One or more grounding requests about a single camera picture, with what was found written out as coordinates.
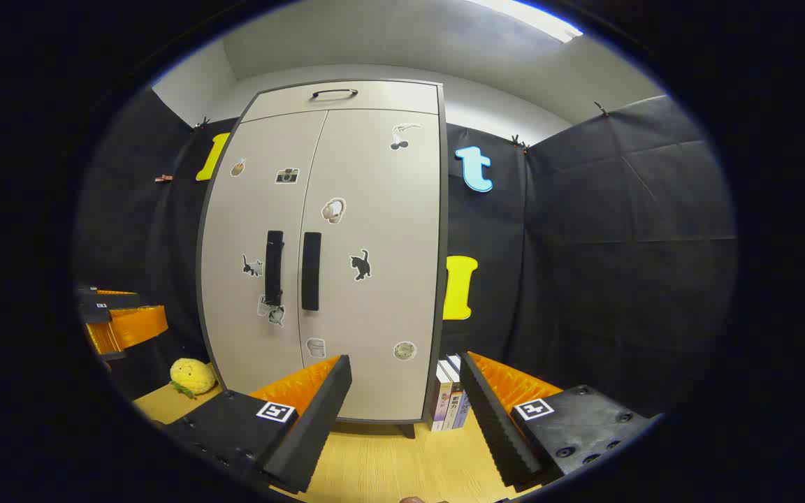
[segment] book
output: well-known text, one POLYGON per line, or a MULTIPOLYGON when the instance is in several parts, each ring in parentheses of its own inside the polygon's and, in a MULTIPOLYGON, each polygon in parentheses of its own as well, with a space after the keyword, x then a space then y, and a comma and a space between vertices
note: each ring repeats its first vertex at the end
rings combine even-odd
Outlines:
POLYGON ((437 363, 437 408, 434 408, 434 423, 431 424, 431 432, 443 430, 443 421, 447 419, 451 388, 453 388, 453 382, 437 363))
MULTIPOLYGON (((456 372, 461 374, 461 357, 458 354, 450 354, 447 360, 456 372)), ((456 421, 453 423, 453 429, 461 428, 464 426, 464 421, 467 420, 467 413, 470 411, 470 400, 467 398, 467 392, 464 391, 464 386, 461 388, 461 404, 459 405, 458 415, 456 421)))
POLYGON ((453 366, 451 366, 447 360, 441 360, 440 366, 443 367, 444 372, 447 373, 447 376, 449 376, 449 379, 453 382, 449 394, 447 417, 443 420, 443 430, 451 430, 453 429, 453 423, 456 422, 459 405, 461 404, 461 381, 456 369, 453 369, 453 366))

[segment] yellow plush toy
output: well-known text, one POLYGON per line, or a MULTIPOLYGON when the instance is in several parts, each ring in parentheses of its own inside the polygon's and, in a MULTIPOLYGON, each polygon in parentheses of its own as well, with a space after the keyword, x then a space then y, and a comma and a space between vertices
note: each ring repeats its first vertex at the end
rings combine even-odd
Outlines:
POLYGON ((188 398, 207 393, 215 384, 217 376, 204 362, 193 358, 180 358, 170 367, 170 384, 188 398))

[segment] ceiling light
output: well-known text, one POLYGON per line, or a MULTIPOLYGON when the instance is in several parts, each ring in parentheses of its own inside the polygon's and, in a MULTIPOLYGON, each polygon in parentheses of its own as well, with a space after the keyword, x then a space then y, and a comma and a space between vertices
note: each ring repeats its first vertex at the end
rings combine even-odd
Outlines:
POLYGON ((470 3, 495 10, 498 13, 511 16, 514 19, 525 22, 539 31, 546 32, 552 37, 562 42, 570 42, 574 37, 582 35, 582 31, 573 28, 569 22, 560 20, 545 10, 527 6, 527 4, 515 2, 515 0, 468 0, 470 3))

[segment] drawer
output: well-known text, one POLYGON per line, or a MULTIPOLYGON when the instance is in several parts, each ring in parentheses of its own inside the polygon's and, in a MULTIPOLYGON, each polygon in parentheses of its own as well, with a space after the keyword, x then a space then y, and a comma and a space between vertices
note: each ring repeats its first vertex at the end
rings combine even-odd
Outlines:
POLYGON ((350 108, 376 108, 437 114, 437 86, 414 82, 387 82, 386 80, 344 80, 344 82, 294 86, 260 93, 250 105, 242 121, 293 114, 294 112, 350 108), (355 89, 357 92, 349 92, 348 89, 355 89), (314 98, 313 93, 315 92, 319 92, 319 95, 314 98))

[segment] cabinet leg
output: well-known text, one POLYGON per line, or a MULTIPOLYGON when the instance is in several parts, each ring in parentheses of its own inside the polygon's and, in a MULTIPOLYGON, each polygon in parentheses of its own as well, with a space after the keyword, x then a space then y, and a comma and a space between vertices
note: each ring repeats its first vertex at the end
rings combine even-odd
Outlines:
POLYGON ((415 425, 414 424, 397 424, 406 439, 415 440, 415 425))

